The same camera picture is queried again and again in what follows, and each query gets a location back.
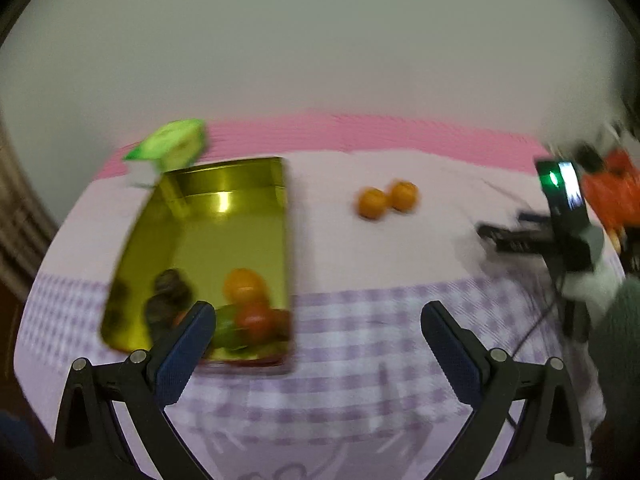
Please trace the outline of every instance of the brown curtain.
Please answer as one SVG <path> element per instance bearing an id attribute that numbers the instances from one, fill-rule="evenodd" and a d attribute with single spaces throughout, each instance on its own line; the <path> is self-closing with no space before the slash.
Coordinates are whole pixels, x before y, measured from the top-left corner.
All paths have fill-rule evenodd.
<path id="1" fill-rule="evenodd" d="M 0 282 L 24 302 L 56 233 L 0 122 Z"/>

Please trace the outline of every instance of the metal bolt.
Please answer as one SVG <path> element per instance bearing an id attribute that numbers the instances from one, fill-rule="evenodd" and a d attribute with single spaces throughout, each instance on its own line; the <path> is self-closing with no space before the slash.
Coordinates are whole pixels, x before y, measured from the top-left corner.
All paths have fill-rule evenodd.
<path id="1" fill-rule="evenodd" d="M 549 364 L 551 365 L 552 368 L 555 368 L 556 370 L 562 370 L 564 368 L 564 363 L 562 362 L 562 359 L 558 359 L 557 357 L 552 357 L 551 359 L 549 359 Z"/>
<path id="2" fill-rule="evenodd" d="M 489 352 L 489 355 L 491 356 L 491 359 L 499 363 L 503 363 L 507 360 L 507 352 L 501 348 L 494 348 Z"/>
<path id="3" fill-rule="evenodd" d="M 145 359 L 146 359 L 146 352 L 144 350 L 136 350 L 132 352 L 131 355 L 129 356 L 129 360 L 132 363 L 136 363 L 136 364 L 141 363 Z"/>
<path id="4" fill-rule="evenodd" d="M 77 372 L 79 370 L 82 370 L 84 367 L 86 366 L 86 359 L 84 357 L 79 357 L 78 359 L 76 359 L 71 367 Z"/>

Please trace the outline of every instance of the pink stripe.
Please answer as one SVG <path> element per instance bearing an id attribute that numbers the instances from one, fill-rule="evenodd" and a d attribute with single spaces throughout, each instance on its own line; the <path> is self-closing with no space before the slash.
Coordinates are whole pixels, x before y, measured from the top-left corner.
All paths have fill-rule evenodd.
<path id="1" fill-rule="evenodd" d="M 533 137 L 389 116 L 312 112 L 258 120 L 211 121 L 208 132 L 209 149 L 200 158 L 206 162 L 303 150 L 411 149 L 478 166 L 535 174 L 533 158 L 546 154 Z M 94 180 L 126 174 L 122 157 L 133 146 L 116 150 Z"/>

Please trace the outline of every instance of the wooden floor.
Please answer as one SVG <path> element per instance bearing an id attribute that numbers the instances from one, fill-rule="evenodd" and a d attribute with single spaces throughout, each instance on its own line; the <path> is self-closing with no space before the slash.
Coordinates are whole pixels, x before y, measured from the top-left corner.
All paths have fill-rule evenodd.
<path id="1" fill-rule="evenodd" d="M 53 443 L 24 398 L 14 374 L 14 347 L 23 306 L 15 296 L 0 283 L 0 410 L 23 420 L 30 427 L 36 441 L 40 460 L 40 471 L 30 472 L 19 456 L 0 447 L 0 470 L 2 478 L 38 479 L 53 475 Z"/>

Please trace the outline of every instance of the wall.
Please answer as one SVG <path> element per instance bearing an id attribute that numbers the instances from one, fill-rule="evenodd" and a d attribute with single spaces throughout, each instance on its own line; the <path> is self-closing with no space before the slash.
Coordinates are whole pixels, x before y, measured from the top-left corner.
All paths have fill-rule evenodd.
<path id="1" fill-rule="evenodd" d="M 592 136 L 631 40 L 606 0 L 33 0 L 2 120 L 58 221 L 165 121 L 304 108 Z"/>

